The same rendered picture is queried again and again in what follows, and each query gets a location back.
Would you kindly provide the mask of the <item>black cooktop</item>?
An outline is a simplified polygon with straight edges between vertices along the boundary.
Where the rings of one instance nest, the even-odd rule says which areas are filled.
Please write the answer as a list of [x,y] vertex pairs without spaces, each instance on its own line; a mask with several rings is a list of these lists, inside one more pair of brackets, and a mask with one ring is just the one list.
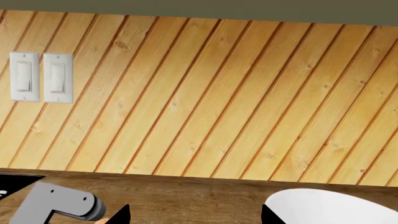
[[0,173],[0,201],[44,177],[44,175]]

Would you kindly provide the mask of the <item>white wall light switch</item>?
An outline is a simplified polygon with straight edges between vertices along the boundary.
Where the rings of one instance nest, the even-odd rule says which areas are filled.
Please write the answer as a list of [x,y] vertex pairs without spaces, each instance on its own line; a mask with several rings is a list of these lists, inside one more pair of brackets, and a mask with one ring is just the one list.
[[73,103],[73,54],[44,54],[44,101]]
[[10,52],[12,101],[40,101],[40,57],[34,52]]

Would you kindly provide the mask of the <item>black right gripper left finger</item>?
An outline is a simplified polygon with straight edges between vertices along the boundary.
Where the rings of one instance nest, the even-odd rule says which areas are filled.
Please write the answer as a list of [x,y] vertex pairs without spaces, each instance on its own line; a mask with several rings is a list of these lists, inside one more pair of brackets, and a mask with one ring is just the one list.
[[114,214],[107,224],[130,224],[130,207],[129,205],[123,206],[116,214]]

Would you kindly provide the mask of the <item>white bowl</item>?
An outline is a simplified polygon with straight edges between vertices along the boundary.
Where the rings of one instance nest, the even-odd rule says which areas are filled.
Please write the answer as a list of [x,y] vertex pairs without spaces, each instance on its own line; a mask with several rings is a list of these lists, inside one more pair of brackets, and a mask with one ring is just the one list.
[[263,205],[284,224],[398,224],[398,212],[391,208],[327,190],[281,190]]

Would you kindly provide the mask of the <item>dark grey upper cabinet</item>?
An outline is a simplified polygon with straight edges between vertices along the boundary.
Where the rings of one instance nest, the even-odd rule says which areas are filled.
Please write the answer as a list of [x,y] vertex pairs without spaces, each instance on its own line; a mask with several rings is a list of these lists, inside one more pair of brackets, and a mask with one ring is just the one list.
[[398,0],[0,0],[0,9],[398,26]]

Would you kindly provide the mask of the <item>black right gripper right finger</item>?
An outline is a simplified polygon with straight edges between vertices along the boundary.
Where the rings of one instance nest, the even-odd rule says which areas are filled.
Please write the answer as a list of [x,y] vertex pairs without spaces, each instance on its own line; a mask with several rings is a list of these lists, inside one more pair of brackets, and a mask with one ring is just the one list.
[[267,205],[262,205],[261,212],[262,224],[284,224],[281,220]]

